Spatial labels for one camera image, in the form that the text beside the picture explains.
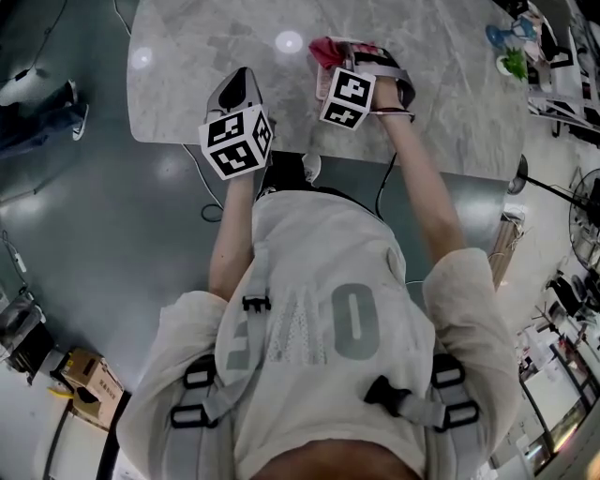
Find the potted plant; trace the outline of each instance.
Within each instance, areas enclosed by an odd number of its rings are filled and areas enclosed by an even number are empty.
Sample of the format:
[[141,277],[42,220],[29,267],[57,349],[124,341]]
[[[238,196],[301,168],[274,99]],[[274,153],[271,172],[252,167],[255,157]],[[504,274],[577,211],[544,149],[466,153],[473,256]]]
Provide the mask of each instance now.
[[527,79],[527,64],[519,49],[507,49],[506,54],[496,59],[496,68],[502,75],[513,75],[521,81]]

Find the number 0 print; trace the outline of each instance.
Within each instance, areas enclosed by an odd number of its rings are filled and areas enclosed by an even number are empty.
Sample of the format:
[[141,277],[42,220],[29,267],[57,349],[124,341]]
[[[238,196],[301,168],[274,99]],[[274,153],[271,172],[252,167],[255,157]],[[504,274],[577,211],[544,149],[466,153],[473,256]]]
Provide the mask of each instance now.
[[351,360],[367,360],[379,350],[379,319],[367,285],[347,283],[332,295],[336,352]]

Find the cardboard box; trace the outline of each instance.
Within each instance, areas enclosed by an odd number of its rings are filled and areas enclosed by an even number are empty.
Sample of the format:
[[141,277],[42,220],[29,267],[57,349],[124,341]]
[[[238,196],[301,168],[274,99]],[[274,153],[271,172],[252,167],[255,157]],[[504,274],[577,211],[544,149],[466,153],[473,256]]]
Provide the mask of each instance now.
[[88,422],[109,429],[123,385],[100,355],[75,349],[62,374],[75,389],[73,407]]

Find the white cube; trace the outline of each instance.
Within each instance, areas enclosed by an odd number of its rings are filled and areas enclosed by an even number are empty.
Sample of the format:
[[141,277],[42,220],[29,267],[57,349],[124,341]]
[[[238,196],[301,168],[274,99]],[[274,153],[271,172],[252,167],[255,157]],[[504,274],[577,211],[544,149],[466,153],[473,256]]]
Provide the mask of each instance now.
[[200,147],[221,180],[264,167],[273,131],[262,105],[201,125]]
[[356,130],[371,110],[376,81],[377,78],[368,73],[359,75],[343,68],[336,69],[320,120]]

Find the gray marble tabletop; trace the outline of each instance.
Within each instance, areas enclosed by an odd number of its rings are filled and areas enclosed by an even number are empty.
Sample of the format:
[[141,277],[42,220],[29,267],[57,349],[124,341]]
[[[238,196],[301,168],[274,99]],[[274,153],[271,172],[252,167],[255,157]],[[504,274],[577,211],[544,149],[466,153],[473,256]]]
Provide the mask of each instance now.
[[[141,0],[127,62],[127,100],[140,142],[199,143],[206,100],[235,69],[251,67],[273,147],[387,162],[392,146],[374,117],[356,131],[319,122],[314,38],[373,41],[408,69],[415,124],[440,170],[508,180],[524,142],[526,88],[495,68],[488,23],[507,25],[491,0]],[[283,31],[299,52],[276,47]]]

